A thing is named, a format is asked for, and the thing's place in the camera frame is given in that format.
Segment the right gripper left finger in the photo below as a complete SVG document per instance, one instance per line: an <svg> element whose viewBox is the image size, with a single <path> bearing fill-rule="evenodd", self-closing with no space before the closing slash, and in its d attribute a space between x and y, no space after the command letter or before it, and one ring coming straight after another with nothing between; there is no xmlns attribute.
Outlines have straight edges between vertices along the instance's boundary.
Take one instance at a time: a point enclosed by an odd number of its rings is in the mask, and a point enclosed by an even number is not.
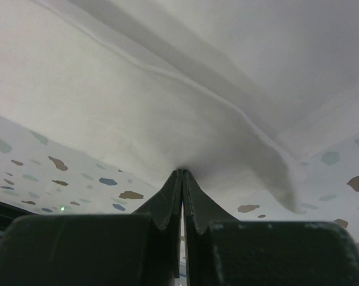
<svg viewBox="0 0 359 286"><path fill-rule="evenodd" d="M0 241L0 285L174 285L182 172L131 214L28 215Z"/></svg>

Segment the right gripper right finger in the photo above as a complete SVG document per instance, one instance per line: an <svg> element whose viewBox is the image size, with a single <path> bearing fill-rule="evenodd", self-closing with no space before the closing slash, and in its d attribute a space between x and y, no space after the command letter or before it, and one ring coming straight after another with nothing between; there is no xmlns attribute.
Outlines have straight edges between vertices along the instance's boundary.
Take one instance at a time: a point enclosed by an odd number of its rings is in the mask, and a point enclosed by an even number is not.
<svg viewBox="0 0 359 286"><path fill-rule="evenodd" d="M182 174L188 285L359 285L359 252L333 222L241 221Z"/></svg>

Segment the white t shirt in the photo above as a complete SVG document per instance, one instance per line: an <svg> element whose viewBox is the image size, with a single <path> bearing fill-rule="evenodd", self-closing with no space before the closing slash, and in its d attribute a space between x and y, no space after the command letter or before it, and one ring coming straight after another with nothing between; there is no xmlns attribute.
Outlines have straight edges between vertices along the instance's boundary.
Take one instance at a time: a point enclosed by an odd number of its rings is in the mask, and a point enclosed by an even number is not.
<svg viewBox="0 0 359 286"><path fill-rule="evenodd" d="M231 210L359 132L359 1L0 1L0 116Z"/></svg>

